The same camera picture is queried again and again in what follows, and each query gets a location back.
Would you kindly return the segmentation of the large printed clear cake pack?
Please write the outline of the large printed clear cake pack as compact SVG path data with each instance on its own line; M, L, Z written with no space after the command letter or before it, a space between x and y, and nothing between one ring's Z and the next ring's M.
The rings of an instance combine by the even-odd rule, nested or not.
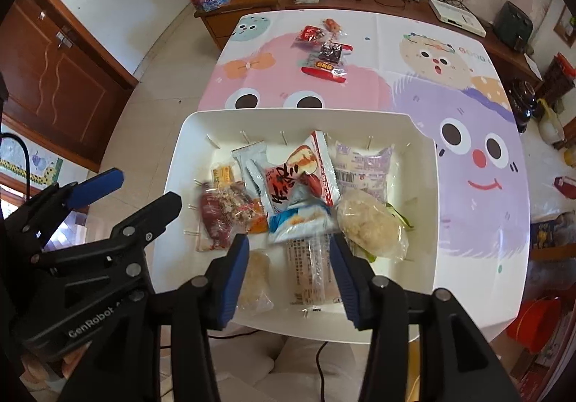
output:
M321 307L341 300L330 263L330 239L330 234L322 234L287 243L291 303Z

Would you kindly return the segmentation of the green pineapple cake pack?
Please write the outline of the green pineapple cake pack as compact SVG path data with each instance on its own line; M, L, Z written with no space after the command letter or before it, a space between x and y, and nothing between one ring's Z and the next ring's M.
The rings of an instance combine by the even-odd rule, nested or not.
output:
M379 204L356 203L347 236L370 256L395 262L406 258L409 239L405 226Z

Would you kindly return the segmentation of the beige crispy snack bag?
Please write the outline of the beige crispy snack bag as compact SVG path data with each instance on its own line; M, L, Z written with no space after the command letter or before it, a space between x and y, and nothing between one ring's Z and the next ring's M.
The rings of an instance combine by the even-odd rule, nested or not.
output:
M246 315L257 315L273 309L269 287L269 256L262 250L250 252L248 265L237 302Z
M401 220L363 190L347 190L336 205L339 229L370 256L403 261L409 247Z

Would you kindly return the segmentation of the silver blue snack bag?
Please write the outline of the silver blue snack bag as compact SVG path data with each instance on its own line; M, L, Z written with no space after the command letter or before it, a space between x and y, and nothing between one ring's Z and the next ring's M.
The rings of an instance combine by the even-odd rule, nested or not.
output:
M334 233L339 230L331 208L321 201L301 202L277 213L269 223L269 244Z

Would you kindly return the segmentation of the yellow boxed cake pack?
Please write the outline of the yellow boxed cake pack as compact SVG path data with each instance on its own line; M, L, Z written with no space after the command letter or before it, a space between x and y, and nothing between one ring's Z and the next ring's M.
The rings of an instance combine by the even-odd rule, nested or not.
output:
M237 181L233 163L217 163L212 169L212 183L215 189L222 190Z

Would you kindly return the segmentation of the purple white bread pack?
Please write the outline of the purple white bread pack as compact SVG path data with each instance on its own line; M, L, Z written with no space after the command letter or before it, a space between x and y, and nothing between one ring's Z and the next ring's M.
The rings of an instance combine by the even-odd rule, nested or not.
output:
M384 203L387 200L392 154L392 146L375 154L361 154L350 146L336 142L332 164L340 193L361 190Z

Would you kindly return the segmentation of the red white jujube snack bag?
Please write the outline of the red white jujube snack bag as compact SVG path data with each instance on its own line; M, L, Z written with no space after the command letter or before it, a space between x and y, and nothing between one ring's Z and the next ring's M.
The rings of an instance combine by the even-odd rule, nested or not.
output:
M269 217L293 205L320 201L333 207L341 193L324 133L314 131L277 165L251 158L246 168Z

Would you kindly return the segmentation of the orange white snack bar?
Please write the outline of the orange white snack bar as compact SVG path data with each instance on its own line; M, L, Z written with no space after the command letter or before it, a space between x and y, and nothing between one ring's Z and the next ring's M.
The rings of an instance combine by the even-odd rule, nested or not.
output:
M264 233L269 229L267 218L273 214L273 207L267 199L264 168L267 167L266 143L252 143L232 152L237 162L246 191L256 206L260 216L251 223L249 233Z

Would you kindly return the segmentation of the red label sausage pack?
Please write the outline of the red label sausage pack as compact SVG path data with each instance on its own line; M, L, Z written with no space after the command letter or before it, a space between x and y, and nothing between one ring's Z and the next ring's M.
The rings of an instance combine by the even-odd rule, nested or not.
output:
M318 44L301 66L301 71L308 76L336 83L347 81L345 58L354 48L345 43L325 40Z

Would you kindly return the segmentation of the red round pastry pack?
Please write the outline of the red round pastry pack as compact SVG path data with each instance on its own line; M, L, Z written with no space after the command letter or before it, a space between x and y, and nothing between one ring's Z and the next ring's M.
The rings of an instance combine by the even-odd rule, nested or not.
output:
M326 33L316 26L307 25L295 38L296 45L321 46L326 41Z

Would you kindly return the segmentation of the dark red date pack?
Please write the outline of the dark red date pack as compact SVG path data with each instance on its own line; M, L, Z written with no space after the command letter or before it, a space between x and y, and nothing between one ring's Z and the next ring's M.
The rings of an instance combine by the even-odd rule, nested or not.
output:
M259 199L250 197L245 184L199 185L196 205L200 215L198 252L228 249L236 234L259 234L269 229Z

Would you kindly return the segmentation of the white plastic tray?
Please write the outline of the white plastic tray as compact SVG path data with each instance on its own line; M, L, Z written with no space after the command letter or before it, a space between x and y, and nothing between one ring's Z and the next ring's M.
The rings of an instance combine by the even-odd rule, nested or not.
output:
M167 190L183 209L154 243L151 280L173 290L246 233L238 324L368 343L347 319L329 254L335 233L374 273L429 294L436 275L436 146L404 114L219 109L188 116Z

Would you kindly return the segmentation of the cartoon printed tablecloth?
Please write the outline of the cartoon printed tablecloth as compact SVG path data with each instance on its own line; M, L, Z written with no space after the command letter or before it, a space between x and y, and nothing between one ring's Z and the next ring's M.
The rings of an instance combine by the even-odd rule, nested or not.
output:
M352 49L342 83L302 70L309 50L299 33L326 19ZM386 14L249 13L233 28L199 106L407 114L436 143L436 286L456 295L488 339L517 317L528 259L527 170L504 88L477 40Z

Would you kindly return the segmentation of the white plastic pitcher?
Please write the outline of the white plastic pitcher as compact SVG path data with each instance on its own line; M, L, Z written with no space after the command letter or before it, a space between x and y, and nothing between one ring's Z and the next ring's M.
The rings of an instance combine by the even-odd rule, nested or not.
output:
M549 145L564 141L564 130L558 114L555 113L544 99L537 100L538 107L543 109L542 117L538 122L538 130L543 141Z

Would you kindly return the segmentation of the dark green air fryer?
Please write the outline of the dark green air fryer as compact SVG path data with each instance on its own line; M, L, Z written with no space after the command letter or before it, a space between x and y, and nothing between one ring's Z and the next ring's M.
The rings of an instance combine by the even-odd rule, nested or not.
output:
M506 47L524 53L533 32L533 23L519 7L506 1L496 15L492 29Z

